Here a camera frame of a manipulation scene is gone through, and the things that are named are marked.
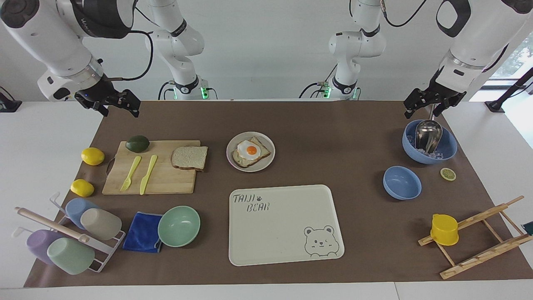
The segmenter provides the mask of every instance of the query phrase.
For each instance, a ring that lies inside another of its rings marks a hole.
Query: avocado
[[[149,145],[150,141],[145,136],[134,136],[126,142],[126,148],[135,153],[145,151]]]

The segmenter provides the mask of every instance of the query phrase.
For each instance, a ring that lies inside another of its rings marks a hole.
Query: bread slice
[[[170,162],[177,169],[204,171],[207,149],[206,146],[178,147],[172,152]]]
[[[270,155],[270,151],[256,137],[252,137],[249,141],[259,146],[261,156],[254,160],[247,160],[240,157],[236,149],[231,153],[233,161],[235,161],[236,164],[238,164],[241,168],[244,169],[250,167],[251,165],[255,165],[256,163],[258,163],[258,161]]]

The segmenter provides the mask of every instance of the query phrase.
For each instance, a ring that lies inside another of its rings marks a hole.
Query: white plate
[[[235,190],[229,201],[228,256],[235,266],[344,254],[333,197],[325,185]]]
[[[270,155],[258,161],[254,165],[251,165],[248,168],[241,168],[238,164],[235,163],[235,161],[231,157],[231,153],[235,149],[237,149],[237,145],[239,145],[240,142],[242,142],[243,140],[250,140],[252,137],[256,137],[263,144],[263,146],[265,146],[265,148],[270,151]],[[235,169],[240,170],[242,172],[257,172],[263,170],[272,163],[275,155],[276,147],[274,147],[274,143],[272,142],[272,140],[266,135],[255,131],[247,131],[236,135],[234,138],[231,139],[231,141],[228,143],[228,146],[226,147],[226,158]]]

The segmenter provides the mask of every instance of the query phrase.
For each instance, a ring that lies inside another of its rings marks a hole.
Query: beige cup
[[[103,241],[114,238],[122,228],[119,217],[99,208],[85,211],[80,221],[92,236]]]

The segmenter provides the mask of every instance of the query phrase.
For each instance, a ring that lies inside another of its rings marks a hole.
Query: blue cloth
[[[161,250],[161,240],[157,233],[157,226],[163,215],[146,214],[137,212],[133,217],[132,225],[124,241],[122,249],[159,253]]]

